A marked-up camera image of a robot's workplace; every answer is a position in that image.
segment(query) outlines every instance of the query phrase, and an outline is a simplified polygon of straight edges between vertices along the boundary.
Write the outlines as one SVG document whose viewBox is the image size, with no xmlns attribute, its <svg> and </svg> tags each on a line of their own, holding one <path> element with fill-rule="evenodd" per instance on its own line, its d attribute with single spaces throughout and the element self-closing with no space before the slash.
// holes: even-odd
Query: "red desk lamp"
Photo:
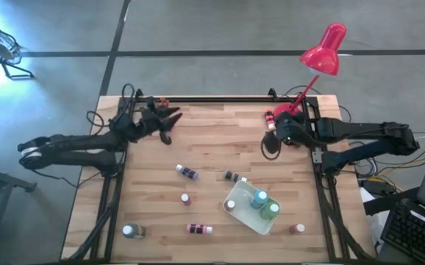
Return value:
<svg viewBox="0 0 425 265">
<path fill-rule="evenodd" d="M 300 112 L 298 109 L 302 99 L 306 96 L 309 89 L 317 81 L 320 74 L 330 74 L 336 76 L 338 73 L 338 55 L 337 50 L 343 41 L 346 34 L 345 25 L 339 23 L 330 24 L 325 30 L 321 42 L 310 49 L 308 49 L 299 61 L 308 66 L 315 77 L 307 85 L 306 89 L 298 97 L 298 99 L 291 104 L 283 104 L 274 109 L 273 115 L 276 117 L 280 113 L 287 111 L 290 114 Z"/>
</svg>

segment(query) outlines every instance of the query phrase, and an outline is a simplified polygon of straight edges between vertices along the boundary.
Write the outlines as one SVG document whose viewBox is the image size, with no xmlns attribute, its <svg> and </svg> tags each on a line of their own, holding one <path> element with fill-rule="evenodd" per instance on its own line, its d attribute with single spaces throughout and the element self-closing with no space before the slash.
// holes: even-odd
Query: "black floor stripe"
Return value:
<svg viewBox="0 0 425 265">
<path fill-rule="evenodd" d="M 115 57 L 239 57 L 239 56 L 301 56 L 305 50 L 218 50 L 218 51 L 121 51 L 121 52 L 22 52 L 24 57 L 110 57 L 109 65 L 114 66 Z M 425 49 L 387 50 L 339 50 L 341 55 L 354 56 L 395 56 L 425 55 Z"/>
<path fill-rule="evenodd" d="M 110 52 L 22 52 L 23 57 L 108 57 Z"/>
<path fill-rule="evenodd" d="M 234 56 L 301 56 L 305 50 L 219 50 L 219 51 L 128 51 L 117 57 L 234 57 Z M 339 55 L 425 55 L 425 49 L 339 50 Z"/>
<path fill-rule="evenodd" d="M 121 8 L 121 14 L 118 20 L 118 27 L 116 28 L 115 38 L 112 41 L 110 57 L 108 58 L 107 67 L 104 71 L 103 81 L 101 81 L 101 87 L 99 96 L 106 96 L 108 92 L 108 86 L 110 85 L 111 75 L 113 74 L 113 68 L 115 67 L 116 53 L 118 52 L 119 43 L 121 42 L 121 36 L 123 34 L 125 18 L 129 4 L 131 0 L 124 0 L 123 7 Z"/>
</svg>

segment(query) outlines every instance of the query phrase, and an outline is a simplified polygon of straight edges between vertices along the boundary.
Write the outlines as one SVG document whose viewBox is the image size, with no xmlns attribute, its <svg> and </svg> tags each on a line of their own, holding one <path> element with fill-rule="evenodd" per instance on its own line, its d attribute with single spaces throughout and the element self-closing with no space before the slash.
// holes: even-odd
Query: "clear plastic container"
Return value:
<svg viewBox="0 0 425 265">
<path fill-rule="evenodd" d="M 260 216 L 261 208 L 253 209 L 250 206 L 250 202 L 256 191 L 258 191 L 258 188 L 255 188 L 247 182 L 237 181 L 234 188 L 232 188 L 229 195 L 224 200 L 223 207 L 228 214 L 232 215 L 255 232 L 266 235 L 270 231 L 274 220 L 279 216 L 279 214 L 269 220 L 263 219 Z M 228 211 L 224 206 L 228 200 L 233 200 L 235 202 L 235 209 L 233 211 Z M 275 202 L 279 206 L 279 203 L 270 196 L 268 196 L 268 202 Z"/>
</svg>

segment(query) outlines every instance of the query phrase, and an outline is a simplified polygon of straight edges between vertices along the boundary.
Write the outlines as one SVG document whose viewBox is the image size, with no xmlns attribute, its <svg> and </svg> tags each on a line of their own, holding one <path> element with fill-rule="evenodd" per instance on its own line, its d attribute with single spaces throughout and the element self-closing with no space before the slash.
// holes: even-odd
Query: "bottle cap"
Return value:
<svg viewBox="0 0 425 265">
<path fill-rule="evenodd" d="M 279 211 L 279 206 L 277 204 L 272 204 L 270 206 L 270 211 L 271 212 L 274 212 L 274 213 L 277 213 Z"/>
<path fill-rule="evenodd" d="M 260 199 L 266 199 L 266 192 L 264 192 L 264 191 L 259 192 L 259 193 L 258 193 L 258 197 L 259 197 Z"/>
<path fill-rule="evenodd" d="M 303 224 L 298 224 L 296 225 L 296 230 L 302 233 L 306 230 L 306 227 Z"/>
<path fill-rule="evenodd" d="M 182 195 L 182 202 L 187 202 L 188 199 L 190 199 L 190 197 L 188 196 L 188 194 L 183 194 Z"/>
<path fill-rule="evenodd" d="M 229 208 L 234 208 L 235 207 L 235 202 L 234 201 L 227 201 L 227 207 L 229 207 Z"/>
<path fill-rule="evenodd" d="M 124 225 L 123 227 L 123 234 L 130 235 L 132 233 L 133 229 L 130 225 Z"/>
</svg>

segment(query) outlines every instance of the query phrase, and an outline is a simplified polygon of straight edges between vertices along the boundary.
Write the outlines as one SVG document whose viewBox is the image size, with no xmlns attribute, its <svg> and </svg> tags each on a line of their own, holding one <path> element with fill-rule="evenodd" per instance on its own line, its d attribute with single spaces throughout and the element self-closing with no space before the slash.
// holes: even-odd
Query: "wooden table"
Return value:
<svg viewBox="0 0 425 265">
<path fill-rule="evenodd" d="M 97 112 L 106 121 L 115 115 L 118 99 L 100 98 Z M 318 96 L 318 103 L 321 116 L 340 118 L 335 96 Z M 171 133 L 172 145 L 162 144 L 158 134 L 129 145 L 112 262 L 328 261 L 309 150 L 283 146 L 275 161 L 260 152 L 264 110 L 275 105 L 171 103 L 183 112 Z M 330 149 L 347 147 L 339 143 Z M 197 171 L 199 179 L 179 175 L 177 164 Z M 259 235 L 224 212 L 223 201 L 234 184 L 224 181 L 225 170 L 246 176 L 279 201 L 281 213 L 269 235 Z M 84 169 L 81 181 L 94 172 Z M 342 173 L 337 180 L 345 225 L 366 252 L 374 253 L 355 176 Z M 72 254 L 93 228 L 102 182 L 100 177 L 92 179 L 77 191 L 62 258 Z M 190 195 L 190 206 L 180 201 L 183 193 Z M 127 223 L 146 227 L 147 237 L 124 238 L 121 229 Z M 214 232 L 189 234 L 185 227 L 190 223 L 212 225 Z M 296 223 L 305 224 L 306 232 L 292 236 L 288 228 Z M 337 236 L 334 242 L 338 248 Z M 102 255 L 104 237 L 100 248 Z"/>
</svg>

